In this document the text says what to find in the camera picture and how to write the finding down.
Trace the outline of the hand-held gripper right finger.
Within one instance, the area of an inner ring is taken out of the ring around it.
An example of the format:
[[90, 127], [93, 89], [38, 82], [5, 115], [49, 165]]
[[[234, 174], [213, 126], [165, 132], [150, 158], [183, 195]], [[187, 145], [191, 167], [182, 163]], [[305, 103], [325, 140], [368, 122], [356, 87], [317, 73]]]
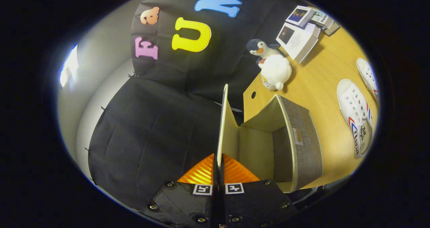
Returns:
[[298, 213], [274, 180], [257, 178], [225, 153], [219, 174], [224, 217], [221, 228], [274, 228]]

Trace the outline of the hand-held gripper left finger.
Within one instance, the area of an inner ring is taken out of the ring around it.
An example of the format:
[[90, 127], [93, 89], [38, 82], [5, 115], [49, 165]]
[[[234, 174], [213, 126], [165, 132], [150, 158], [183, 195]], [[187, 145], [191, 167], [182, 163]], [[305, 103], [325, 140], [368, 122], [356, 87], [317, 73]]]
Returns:
[[141, 214], [164, 226], [209, 228], [218, 191], [216, 156], [210, 154], [176, 181], [165, 181], [141, 208]]

